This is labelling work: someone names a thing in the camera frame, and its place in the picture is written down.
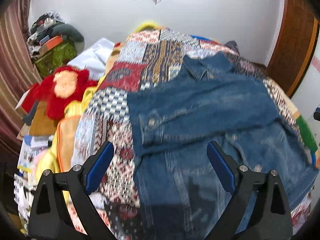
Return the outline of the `blue denim jacket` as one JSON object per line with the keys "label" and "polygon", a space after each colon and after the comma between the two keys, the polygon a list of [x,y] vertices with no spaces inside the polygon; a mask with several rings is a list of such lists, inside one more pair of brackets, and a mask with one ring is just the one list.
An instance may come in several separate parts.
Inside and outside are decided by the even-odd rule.
{"label": "blue denim jacket", "polygon": [[127,105],[146,239],[204,239],[219,220],[231,195],[207,157],[211,141],[239,165],[277,170],[291,208],[318,175],[263,82],[221,53],[185,56],[175,78],[129,93]]}

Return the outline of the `pile of clothes clutter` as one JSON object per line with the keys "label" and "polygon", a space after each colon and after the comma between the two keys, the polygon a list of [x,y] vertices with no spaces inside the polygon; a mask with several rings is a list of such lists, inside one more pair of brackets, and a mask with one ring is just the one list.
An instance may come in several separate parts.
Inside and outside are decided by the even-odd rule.
{"label": "pile of clothes clutter", "polygon": [[49,39],[53,32],[53,28],[57,25],[65,24],[60,14],[51,11],[41,15],[31,26],[29,30],[29,37],[26,41],[30,57],[37,57],[40,55],[40,48]]}

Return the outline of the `stack of papers and books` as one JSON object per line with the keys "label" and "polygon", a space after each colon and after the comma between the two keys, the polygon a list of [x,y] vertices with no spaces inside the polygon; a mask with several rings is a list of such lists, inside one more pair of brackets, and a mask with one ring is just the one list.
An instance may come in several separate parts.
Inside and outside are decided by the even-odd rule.
{"label": "stack of papers and books", "polygon": [[14,175],[14,201],[20,218],[27,222],[37,187],[36,168],[52,143],[53,135],[25,135],[18,158],[18,173]]}

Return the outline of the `yellow blanket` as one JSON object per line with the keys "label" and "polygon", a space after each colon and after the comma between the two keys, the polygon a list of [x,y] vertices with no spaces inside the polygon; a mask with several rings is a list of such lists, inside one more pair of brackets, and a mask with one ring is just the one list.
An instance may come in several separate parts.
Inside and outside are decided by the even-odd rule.
{"label": "yellow blanket", "polygon": [[40,181],[41,175],[45,170],[51,170],[53,173],[70,170],[75,133],[80,118],[105,77],[103,75],[98,81],[94,81],[93,86],[86,88],[80,99],[71,101],[65,107],[64,118],[57,125],[52,145],[45,151],[33,169],[36,182]]}

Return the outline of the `tan orange-trimmed blanket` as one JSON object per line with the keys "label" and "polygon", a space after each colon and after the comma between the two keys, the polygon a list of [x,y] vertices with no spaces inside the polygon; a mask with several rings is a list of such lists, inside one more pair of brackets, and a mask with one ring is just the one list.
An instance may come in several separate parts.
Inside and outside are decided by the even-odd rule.
{"label": "tan orange-trimmed blanket", "polygon": [[80,115],[64,118],[57,126],[57,161],[61,172],[69,171],[71,168],[74,138],[80,118]]}

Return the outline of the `brown cardboard board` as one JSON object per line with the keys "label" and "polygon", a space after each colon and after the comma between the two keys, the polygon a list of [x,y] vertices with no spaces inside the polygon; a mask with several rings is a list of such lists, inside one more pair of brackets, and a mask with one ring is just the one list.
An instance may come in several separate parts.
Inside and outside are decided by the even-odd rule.
{"label": "brown cardboard board", "polygon": [[22,117],[23,126],[16,137],[18,140],[22,141],[26,135],[41,137],[50,136],[56,132],[58,121],[50,119],[46,109],[45,101],[36,100],[30,112]]}

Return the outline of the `wooden wardrobe door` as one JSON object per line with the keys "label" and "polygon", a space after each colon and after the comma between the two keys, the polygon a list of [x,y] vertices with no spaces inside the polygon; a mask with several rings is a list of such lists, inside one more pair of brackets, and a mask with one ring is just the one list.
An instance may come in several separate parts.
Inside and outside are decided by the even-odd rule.
{"label": "wooden wardrobe door", "polygon": [[315,52],[319,23],[304,0],[285,0],[276,46],[267,67],[271,77],[292,97]]}

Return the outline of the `dark purple bag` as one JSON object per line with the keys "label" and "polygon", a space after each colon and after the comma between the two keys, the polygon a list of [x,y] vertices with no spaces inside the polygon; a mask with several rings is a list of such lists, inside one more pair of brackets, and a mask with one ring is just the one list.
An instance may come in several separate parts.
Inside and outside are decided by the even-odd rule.
{"label": "dark purple bag", "polygon": [[238,44],[235,41],[228,41],[227,43],[224,44],[224,46],[228,47],[235,53],[240,54]]}

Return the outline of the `red plush toy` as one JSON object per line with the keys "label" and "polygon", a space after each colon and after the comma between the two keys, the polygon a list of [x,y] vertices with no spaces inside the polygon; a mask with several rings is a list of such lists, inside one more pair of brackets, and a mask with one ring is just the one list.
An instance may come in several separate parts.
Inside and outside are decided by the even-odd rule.
{"label": "red plush toy", "polygon": [[47,103],[48,118],[61,120],[65,116],[65,107],[72,101],[81,101],[85,90],[97,84],[97,80],[89,77],[87,69],[80,70],[73,66],[59,67],[41,83],[33,84],[23,94],[16,107],[29,113],[36,101],[44,101]]}

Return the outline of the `striped maroon curtain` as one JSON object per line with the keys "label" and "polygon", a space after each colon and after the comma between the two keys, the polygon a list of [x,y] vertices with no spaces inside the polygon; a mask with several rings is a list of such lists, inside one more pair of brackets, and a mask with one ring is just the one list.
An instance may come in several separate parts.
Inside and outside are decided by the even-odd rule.
{"label": "striped maroon curtain", "polygon": [[22,94],[41,81],[32,65],[26,40],[30,0],[10,0],[1,12],[1,152],[16,155],[22,110],[15,110]]}

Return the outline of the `white cloth sheet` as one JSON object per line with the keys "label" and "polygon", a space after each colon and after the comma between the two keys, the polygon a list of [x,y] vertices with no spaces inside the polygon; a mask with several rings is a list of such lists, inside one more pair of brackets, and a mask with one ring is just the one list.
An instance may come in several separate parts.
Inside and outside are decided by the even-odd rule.
{"label": "white cloth sheet", "polygon": [[88,70],[89,78],[98,81],[105,75],[106,63],[114,45],[114,42],[101,38],[67,64],[80,70]]}

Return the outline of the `orange box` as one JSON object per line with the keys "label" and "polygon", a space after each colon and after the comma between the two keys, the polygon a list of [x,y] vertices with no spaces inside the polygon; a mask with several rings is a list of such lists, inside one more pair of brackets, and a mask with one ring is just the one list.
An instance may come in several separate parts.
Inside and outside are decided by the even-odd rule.
{"label": "orange box", "polygon": [[57,35],[53,38],[51,38],[49,41],[47,41],[45,44],[43,44],[39,50],[40,54],[45,54],[49,50],[53,49],[55,46],[59,45],[63,42],[63,38],[61,35]]}

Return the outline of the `colourful patchwork bedspread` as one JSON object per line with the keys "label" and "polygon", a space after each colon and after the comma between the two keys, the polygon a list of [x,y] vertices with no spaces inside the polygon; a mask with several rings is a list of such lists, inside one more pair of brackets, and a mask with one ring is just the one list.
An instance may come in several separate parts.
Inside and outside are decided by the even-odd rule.
{"label": "colourful patchwork bedspread", "polygon": [[310,165],[319,169],[319,150],[308,124],[271,78],[224,44],[170,29],[132,33],[116,45],[106,64],[106,77],[80,118],[72,165],[82,164],[104,141],[115,154],[91,200],[117,239],[142,239],[140,201],[133,181],[133,142],[126,96],[167,82],[180,71],[184,55],[205,58],[223,52],[240,74],[263,81],[279,113],[297,133]]}

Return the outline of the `grey pillow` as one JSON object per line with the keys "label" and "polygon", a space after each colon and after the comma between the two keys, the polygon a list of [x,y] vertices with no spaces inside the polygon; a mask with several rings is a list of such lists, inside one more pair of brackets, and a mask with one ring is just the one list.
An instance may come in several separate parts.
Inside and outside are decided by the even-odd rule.
{"label": "grey pillow", "polygon": [[83,35],[70,24],[58,24],[53,27],[50,38],[56,36],[66,36],[69,40],[71,40],[75,45],[77,53],[80,53],[84,50],[85,39]]}

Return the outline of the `yellow fuzzy pillow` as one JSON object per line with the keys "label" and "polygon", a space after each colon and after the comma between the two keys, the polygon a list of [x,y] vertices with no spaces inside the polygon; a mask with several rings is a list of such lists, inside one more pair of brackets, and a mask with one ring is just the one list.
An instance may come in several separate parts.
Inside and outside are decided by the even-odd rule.
{"label": "yellow fuzzy pillow", "polygon": [[165,28],[165,26],[160,25],[154,21],[144,21],[134,30],[134,33],[138,33],[145,30],[161,30]]}

